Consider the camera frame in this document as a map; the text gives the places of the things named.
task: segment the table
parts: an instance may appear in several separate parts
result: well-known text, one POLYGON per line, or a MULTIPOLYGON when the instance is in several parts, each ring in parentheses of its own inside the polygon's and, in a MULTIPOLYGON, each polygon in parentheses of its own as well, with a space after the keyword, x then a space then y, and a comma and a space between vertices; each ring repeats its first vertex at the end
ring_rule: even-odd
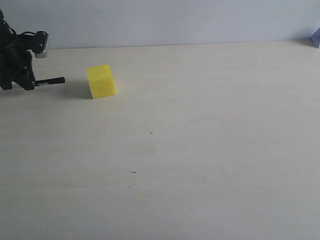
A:
POLYGON ((0 92, 0 239, 320 237, 309 40, 57 49, 0 92), (117 95, 89 99, 86 67, 117 95))

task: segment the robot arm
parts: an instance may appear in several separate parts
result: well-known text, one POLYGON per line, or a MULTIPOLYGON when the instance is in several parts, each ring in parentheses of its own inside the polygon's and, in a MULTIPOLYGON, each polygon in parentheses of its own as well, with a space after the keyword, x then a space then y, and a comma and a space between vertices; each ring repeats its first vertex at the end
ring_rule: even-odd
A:
POLYGON ((12 82, 29 91, 38 86, 63 84, 64 77, 36 81, 32 68, 32 55, 47 56, 48 33, 30 31, 17 34, 4 20, 0 9, 0 87, 11 90, 12 82))

